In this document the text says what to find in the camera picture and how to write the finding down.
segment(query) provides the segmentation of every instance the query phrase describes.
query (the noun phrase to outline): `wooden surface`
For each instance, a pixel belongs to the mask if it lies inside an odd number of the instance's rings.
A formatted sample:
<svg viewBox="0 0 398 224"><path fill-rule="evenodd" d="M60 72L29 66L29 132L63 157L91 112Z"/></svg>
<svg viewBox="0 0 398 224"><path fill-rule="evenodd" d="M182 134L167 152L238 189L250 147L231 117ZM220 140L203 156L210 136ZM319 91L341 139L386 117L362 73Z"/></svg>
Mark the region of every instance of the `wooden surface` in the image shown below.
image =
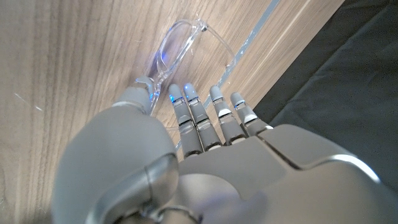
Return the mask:
<svg viewBox="0 0 398 224"><path fill-rule="evenodd" d="M0 223L49 222L67 142L145 73L176 20L202 18L237 53L270 2L1 1ZM280 0L224 95L254 107L341 3ZM220 76L201 72L193 82L206 95Z"/></svg>

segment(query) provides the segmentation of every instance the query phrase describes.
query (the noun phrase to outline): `robot finger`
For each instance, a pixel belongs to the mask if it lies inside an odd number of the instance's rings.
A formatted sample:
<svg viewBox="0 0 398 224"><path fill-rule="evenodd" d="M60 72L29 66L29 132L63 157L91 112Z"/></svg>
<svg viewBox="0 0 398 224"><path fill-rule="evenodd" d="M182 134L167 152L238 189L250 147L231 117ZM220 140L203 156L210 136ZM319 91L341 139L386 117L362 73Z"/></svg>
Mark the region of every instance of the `robot finger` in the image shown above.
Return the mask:
<svg viewBox="0 0 398 224"><path fill-rule="evenodd" d="M249 136L273 128L257 117L239 93L231 94L231 102Z"/></svg>
<svg viewBox="0 0 398 224"><path fill-rule="evenodd" d="M169 86L169 94L177 117L184 158L202 153L203 148L200 143L197 128L178 85L171 84Z"/></svg>
<svg viewBox="0 0 398 224"><path fill-rule="evenodd" d="M246 135L225 102L221 90L217 86L212 86L210 88L210 96L215 107L218 122L223 131L226 144L230 145L245 139Z"/></svg>
<svg viewBox="0 0 398 224"><path fill-rule="evenodd" d="M197 127L204 151L222 146L220 138L214 129L199 96L191 83L184 86L185 97L192 112L193 121Z"/></svg>

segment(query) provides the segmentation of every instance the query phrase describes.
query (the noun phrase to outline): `clear plastic glasses frame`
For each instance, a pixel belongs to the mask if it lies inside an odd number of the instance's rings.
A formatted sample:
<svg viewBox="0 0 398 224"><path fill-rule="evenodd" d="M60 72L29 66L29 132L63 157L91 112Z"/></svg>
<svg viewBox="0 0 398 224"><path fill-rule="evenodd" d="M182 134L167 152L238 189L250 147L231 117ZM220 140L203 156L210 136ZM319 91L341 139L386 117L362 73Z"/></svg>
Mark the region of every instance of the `clear plastic glasses frame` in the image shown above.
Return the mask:
<svg viewBox="0 0 398 224"><path fill-rule="evenodd" d="M224 65L225 70L229 67L235 66L236 59L234 57L234 53L228 44L206 22L201 19L194 21L182 19L177 21L166 33L158 51L156 52L152 68L147 74L148 77L154 80L154 95L152 97L150 109L151 115L154 112L161 94L163 82L178 69L184 56L186 56L194 42L198 41L199 37L204 32L211 33L212 36L219 41L219 44L225 48L227 54L229 54L228 57L231 60Z"/></svg>

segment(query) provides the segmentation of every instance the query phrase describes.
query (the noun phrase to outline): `fingertip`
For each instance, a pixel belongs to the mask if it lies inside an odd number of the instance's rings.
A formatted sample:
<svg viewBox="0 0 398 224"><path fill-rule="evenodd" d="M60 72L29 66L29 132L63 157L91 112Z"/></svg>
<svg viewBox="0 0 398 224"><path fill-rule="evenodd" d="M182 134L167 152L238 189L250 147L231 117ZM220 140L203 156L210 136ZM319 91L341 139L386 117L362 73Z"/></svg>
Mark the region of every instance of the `fingertip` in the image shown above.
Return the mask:
<svg viewBox="0 0 398 224"><path fill-rule="evenodd" d="M177 99L183 98L180 88L178 87L177 84L171 84L169 86L169 95L170 95L170 100L172 103L176 101Z"/></svg>
<svg viewBox="0 0 398 224"><path fill-rule="evenodd" d="M238 106L239 104L244 103L245 100L239 93L234 92L231 94L231 102L233 106Z"/></svg>
<svg viewBox="0 0 398 224"><path fill-rule="evenodd" d="M196 92L195 88L193 87L193 85L191 83L185 84L184 93L185 93L185 96L187 97L188 101L198 97L198 93Z"/></svg>
<svg viewBox="0 0 398 224"><path fill-rule="evenodd" d="M215 101L223 97L223 94L221 93L220 88L218 86L214 85L210 88L210 96L211 100Z"/></svg>

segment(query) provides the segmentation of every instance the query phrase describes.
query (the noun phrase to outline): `dark fabric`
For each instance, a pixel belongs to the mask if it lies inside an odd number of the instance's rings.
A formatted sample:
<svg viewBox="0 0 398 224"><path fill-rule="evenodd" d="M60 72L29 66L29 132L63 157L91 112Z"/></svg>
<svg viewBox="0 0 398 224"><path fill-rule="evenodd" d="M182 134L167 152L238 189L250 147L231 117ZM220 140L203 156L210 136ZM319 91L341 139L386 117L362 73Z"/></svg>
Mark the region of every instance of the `dark fabric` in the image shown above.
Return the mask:
<svg viewBox="0 0 398 224"><path fill-rule="evenodd" d="M356 154L398 192L398 1L346 1L255 107Z"/></svg>

